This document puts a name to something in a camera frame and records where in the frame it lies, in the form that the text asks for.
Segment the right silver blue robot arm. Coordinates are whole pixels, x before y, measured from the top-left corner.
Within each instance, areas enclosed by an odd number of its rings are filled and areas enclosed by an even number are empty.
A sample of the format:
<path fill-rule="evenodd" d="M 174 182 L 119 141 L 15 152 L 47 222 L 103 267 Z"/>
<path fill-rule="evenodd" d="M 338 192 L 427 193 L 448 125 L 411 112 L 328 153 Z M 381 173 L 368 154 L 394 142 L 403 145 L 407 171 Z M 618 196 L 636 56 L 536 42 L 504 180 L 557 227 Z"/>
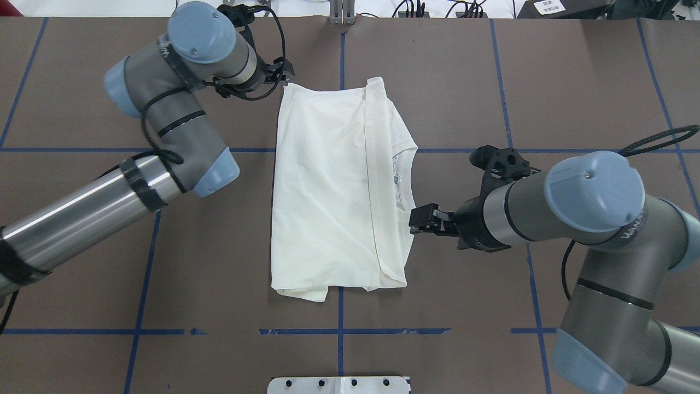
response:
<path fill-rule="evenodd" d="M 413 234 L 456 237 L 458 249 L 498 252 L 569 239 L 588 248 L 557 328 L 551 364 L 589 393 L 630 385 L 698 392 L 698 336 L 652 316 L 670 272 L 698 260 L 698 219 L 645 191 L 624 155 L 597 150 L 549 170 L 514 149 L 483 146 L 480 194 L 453 212 L 437 204 L 410 214 Z"/>

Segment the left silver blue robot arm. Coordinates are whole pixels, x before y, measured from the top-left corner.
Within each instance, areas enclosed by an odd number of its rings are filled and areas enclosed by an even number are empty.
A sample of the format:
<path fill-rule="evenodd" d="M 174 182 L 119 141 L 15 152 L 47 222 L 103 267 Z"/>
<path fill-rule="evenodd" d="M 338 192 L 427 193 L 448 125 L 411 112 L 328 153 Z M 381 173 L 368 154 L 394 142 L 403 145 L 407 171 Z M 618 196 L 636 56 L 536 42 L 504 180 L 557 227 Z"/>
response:
<path fill-rule="evenodd" d="M 230 13 L 42 23 L 2 127 L 2 296 L 194 190 L 237 176 L 199 103 L 212 77 L 258 86 Z"/>

